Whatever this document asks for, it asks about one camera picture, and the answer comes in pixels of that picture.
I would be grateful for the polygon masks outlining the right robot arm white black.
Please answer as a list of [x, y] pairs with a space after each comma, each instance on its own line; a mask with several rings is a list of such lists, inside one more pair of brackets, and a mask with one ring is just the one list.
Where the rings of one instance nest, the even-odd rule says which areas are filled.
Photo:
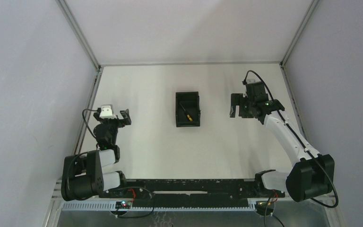
[[245, 84], [245, 93], [231, 94], [230, 117], [257, 119], [276, 137], [286, 152], [289, 172], [266, 170], [256, 174], [261, 189], [287, 192], [295, 202], [315, 200], [336, 192], [333, 184], [335, 161], [322, 155], [292, 124], [284, 106], [273, 99], [263, 82]]

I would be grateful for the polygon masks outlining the black yellow screwdriver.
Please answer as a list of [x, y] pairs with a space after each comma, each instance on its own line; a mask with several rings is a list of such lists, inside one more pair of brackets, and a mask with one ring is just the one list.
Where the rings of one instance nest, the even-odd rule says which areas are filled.
[[182, 103], [180, 103], [181, 108], [183, 109], [184, 114], [186, 115], [187, 119], [192, 122], [193, 118], [191, 117], [190, 113], [185, 109]]

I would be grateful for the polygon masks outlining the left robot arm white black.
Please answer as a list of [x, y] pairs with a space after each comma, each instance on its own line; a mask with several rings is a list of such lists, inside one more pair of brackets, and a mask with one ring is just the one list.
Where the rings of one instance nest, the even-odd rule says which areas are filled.
[[120, 160], [117, 135], [120, 128], [131, 125], [130, 111], [121, 110], [122, 118], [119, 118], [113, 113], [111, 105], [103, 105], [93, 113], [99, 124], [90, 132], [97, 148], [65, 157], [61, 184], [61, 195], [65, 201], [87, 200], [126, 185], [121, 170], [105, 173], [103, 168]]

